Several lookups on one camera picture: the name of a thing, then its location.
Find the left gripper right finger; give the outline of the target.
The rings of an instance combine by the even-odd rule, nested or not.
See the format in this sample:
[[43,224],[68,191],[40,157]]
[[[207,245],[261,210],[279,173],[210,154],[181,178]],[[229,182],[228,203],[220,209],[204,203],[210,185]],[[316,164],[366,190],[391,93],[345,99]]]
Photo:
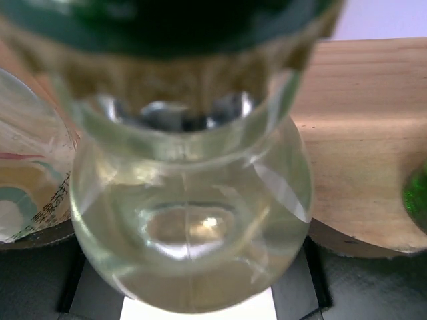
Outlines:
[[306,238],[273,301],[277,319],[425,319],[426,253],[346,257]]

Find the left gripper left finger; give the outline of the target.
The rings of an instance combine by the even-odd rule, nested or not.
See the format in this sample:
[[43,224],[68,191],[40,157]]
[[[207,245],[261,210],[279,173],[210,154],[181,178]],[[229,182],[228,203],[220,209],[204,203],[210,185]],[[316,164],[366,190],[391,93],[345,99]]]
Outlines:
[[58,319],[80,256],[75,236],[32,249],[1,252],[1,318]]

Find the clear soda bottle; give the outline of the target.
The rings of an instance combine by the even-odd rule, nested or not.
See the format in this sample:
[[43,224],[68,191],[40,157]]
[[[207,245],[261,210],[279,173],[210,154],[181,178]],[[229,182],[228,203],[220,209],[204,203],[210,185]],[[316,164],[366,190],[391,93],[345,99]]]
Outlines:
[[261,293],[308,233],[312,174],[289,117],[341,1],[137,1],[77,9],[57,86],[86,134],[75,233],[108,283],[178,313]]
[[1,250],[73,235],[69,178],[76,141],[55,110],[1,70]]

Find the green bottle yellow label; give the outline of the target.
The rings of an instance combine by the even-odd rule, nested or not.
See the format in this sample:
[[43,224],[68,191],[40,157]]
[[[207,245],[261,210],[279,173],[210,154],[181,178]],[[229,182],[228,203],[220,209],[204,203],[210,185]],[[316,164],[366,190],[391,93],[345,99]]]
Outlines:
[[426,167],[409,176],[402,192],[405,210],[416,226],[426,233]]

